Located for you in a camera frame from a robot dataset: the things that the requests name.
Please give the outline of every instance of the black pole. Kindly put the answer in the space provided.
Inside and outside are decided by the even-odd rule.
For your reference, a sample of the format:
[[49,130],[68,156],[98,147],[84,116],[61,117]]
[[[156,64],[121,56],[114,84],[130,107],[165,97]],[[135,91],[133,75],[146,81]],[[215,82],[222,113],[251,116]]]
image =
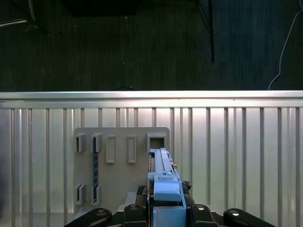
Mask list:
[[212,49],[212,62],[214,62],[214,24],[213,24],[213,0],[208,0],[209,24],[210,24],[210,45]]

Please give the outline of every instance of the metal ledge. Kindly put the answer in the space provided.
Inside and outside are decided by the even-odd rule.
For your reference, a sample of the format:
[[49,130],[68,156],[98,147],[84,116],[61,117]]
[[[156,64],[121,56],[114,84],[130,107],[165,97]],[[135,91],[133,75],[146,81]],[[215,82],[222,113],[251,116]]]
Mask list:
[[301,107],[303,91],[4,92],[0,108]]

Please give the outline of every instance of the rectangular slot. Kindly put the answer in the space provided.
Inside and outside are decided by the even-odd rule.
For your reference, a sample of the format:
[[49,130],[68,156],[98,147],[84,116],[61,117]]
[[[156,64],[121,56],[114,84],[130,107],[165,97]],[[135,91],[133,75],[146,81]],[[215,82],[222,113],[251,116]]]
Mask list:
[[91,152],[98,153],[102,150],[102,134],[93,134],[91,135]]
[[167,148],[165,133],[147,133],[147,152],[151,149]]
[[79,184],[76,188],[76,204],[83,205],[85,202],[85,184]]
[[164,138],[150,138],[150,149],[160,149],[164,147]]
[[78,134],[75,136],[76,140],[76,152],[83,152],[85,151],[85,134]]
[[76,151],[79,152],[79,137],[76,138]]
[[127,138],[128,163],[137,163],[137,136],[130,135]]
[[116,138],[114,135],[110,135],[106,140],[106,163],[115,163],[115,152],[116,152]]
[[101,202],[101,185],[94,185],[94,187],[91,188],[91,194],[93,195],[91,197],[91,205],[99,205]]

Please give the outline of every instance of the screw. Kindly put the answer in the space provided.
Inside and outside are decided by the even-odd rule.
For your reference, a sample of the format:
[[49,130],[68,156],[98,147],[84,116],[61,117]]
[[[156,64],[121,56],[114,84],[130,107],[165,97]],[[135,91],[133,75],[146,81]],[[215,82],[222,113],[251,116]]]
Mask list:
[[202,205],[196,205],[196,207],[198,210],[204,210],[204,206],[202,206]]
[[235,211],[235,210],[231,210],[231,211],[229,211],[230,213],[231,213],[231,215],[233,215],[233,216],[239,216],[240,214],[239,214],[239,212],[237,212],[237,211]]
[[130,206],[129,206],[129,209],[131,209],[131,210],[136,210],[136,209],[138,209],[138,207],[137,207],[137,205],[130,205]]
[[103,215],[105,215],[106,213],[103,211],[103,210],[99,210],[98,212],[97,212],[97,215],[98,216],[103,216]]

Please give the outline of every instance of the white cable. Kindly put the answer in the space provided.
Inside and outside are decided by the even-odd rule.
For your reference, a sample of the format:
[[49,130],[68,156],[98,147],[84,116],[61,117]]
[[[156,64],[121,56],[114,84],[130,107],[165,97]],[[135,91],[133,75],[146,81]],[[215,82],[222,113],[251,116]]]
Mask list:
[[298,13],[295,15],[295,17],[294,17],[293,23],[292,23],[292,25],[291,25],[291,27],[290,27],[290,30],[289,30],[289,32],[288,32],[288,36],[287,36],[287,38],[286,38],[284,47],[283,47],[282,52],[281,52],[280,61],[279,61],[279,73],[278,73],[278,75],[276,75],[276,77],[273,78],[273,80],[270,82],[270,84],[269,84],[269,86],[268,86],[268,90],[270,90],[270,87],[271,87],[271,85],[273,84],[273,82],[274,82],[274,81],[280,76],[280,74],[281,74],[281,61],[282,61],[282,57],[283,57],[283,54],[284,54],[284,50],[285,50],[286,44],[287,44],[288,39],[289,39],[289,36],[290,36],[290,34],[291,34],[291,32],[292,32],[292,29],[293,29],[295,20],[297,19],[298,15],[299,15],[300,13],[303,12],[303,4],[301,3],[301,0],[299,0],[299,4],[300,4],[300,7],[301,7],[302,10],[301,10],[300,12],[298,12]]

